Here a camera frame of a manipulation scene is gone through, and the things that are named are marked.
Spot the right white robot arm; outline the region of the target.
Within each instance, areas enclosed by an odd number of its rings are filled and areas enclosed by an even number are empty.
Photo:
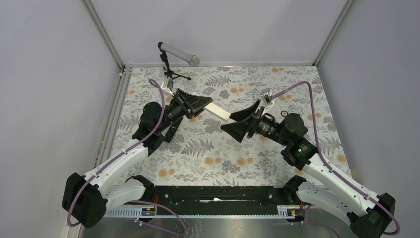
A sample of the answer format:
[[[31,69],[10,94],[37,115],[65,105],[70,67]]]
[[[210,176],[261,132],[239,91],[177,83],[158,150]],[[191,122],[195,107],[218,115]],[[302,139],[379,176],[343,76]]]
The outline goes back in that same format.
[[[395,199],[388,193],[377,194],[340,171],[304,136],[308,132],[299,114],[288,114],[282,122],[264,113],[256,101],[252,106],[232,113],[233,123],[222,131],[236,141],[255,133],[284,146],[280,154],[291,166],[320,181],[326,188],[316,188],[305,178],[289,180],[284,198],[290,204],[299,201],[319,207],[346,223],[359,238],[379,238],[392,221]]]

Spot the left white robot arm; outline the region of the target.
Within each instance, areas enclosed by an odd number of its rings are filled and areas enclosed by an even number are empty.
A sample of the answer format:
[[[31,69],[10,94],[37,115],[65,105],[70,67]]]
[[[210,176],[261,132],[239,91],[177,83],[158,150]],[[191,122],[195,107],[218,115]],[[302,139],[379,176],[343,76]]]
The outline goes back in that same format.
[[[182,121],[194,118],[212,103],[211,97],[188,94],[177,89],[167,106],[158,102],[144,105],[139,127],[129,142],[114,156],[97,168],[80,175],[73,173],[66,181],[62,207],[68,212],[68,225],[81,224],[85,228],[95,226],[107,210],[139,200],[143,204],[152,201],[154,191],[139,177],[130,178],[116,187],[113,183],[130,167],[155,152],[165,140],[163,131]]]

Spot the black remote control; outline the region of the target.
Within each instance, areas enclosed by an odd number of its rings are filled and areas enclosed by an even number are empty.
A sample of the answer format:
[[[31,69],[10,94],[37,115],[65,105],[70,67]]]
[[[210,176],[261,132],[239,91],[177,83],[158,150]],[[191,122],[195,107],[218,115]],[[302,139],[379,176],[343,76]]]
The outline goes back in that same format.
[[[175,123],[173,123],[167,130],[164,138],[164,142],[170,143],[172,139],[174,138],[176,132],[178,131],[179,126],[181,125],[183,121],[183,117],[177,120]]]

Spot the black tripod microphone stand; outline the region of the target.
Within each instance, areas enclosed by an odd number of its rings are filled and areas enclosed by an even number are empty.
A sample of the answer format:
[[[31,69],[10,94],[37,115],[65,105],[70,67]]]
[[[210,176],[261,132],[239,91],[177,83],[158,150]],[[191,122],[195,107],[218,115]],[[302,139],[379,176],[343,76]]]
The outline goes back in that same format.
[[[187,80],[192,80],[192,78],[181,75],[179,73],[174,72],[173,70],[170,69],[170,65],[169,65],[169,61],[168,61],[168,56],[166,54],[166,51],[161,50],[160,51],[160,58],[161,60],[164,62],[165,66],[163,67],[163,69],[165,70],[164,75],[167,78],[171,78],[172,80],[177,79],[179,77],[185,78]]]

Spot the grey microphone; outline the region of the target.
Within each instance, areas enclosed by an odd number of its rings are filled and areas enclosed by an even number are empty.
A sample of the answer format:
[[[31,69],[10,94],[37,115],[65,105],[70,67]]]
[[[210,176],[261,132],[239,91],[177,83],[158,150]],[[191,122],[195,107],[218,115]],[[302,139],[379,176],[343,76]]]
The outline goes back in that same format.
[[[158,43],[158,48],[165,53],[169,53],[185,61],[190,66],[197,67],[200,65],[200,59],[196,55],[186,53],[163,42]]]

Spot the floral table mat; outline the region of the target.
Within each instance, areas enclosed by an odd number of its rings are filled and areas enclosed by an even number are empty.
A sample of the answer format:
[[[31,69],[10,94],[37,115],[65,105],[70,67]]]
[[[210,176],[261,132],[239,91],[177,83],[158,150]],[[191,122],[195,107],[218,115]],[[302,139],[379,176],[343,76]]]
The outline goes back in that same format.
[[[176,67],[174,87],[209,96],[228,112],[253,104],[263,89],[275,94],[291,88],[275,100],[270,113],[281,121],[284,113],[297,113],[308,128],[306,139],[318,136],[322,152],[341,171],[350,174],[328,101],[314,66]],[[160,102],[158,89],[149,79],[162,82],[158,67],[133,68],[119,118],[112,153],[119,151],[137,130],[144,105]],[[255,134],[241,143],[220,129],[222,121],[204,111],[183,119],[170,143],[164,142],[150,157],[133,165],[116,181],[142,175],[157,185],[283,185],[294,175],[316,180],[288,165],[282,146]]]

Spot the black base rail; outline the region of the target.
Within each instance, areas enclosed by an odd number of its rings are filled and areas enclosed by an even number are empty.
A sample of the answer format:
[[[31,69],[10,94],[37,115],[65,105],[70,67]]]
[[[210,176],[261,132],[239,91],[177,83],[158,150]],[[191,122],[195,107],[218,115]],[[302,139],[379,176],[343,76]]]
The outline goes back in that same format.
[[[302,201],[290,189],[275,186],[163,186],[146,188],[140,200],[158,204],[186,201],[252,201],[262,204],[297,205]]]

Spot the aluminium frame post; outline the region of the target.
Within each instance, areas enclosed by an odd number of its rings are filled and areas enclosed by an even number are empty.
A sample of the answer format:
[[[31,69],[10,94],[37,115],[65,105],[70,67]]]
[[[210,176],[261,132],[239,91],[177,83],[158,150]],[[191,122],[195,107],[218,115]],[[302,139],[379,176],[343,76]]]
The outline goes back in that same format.
[[[125,69],[125,64],[121,59],[110,35],[108,34],[93,2],[91,0],[81,0],[82,4],[84,5],[89,17],[91,18],[94,26],[96,27],[99,35],[101,36],[106,48],[108,49],[112,59],[116,63],[117,67],[121,72]]]

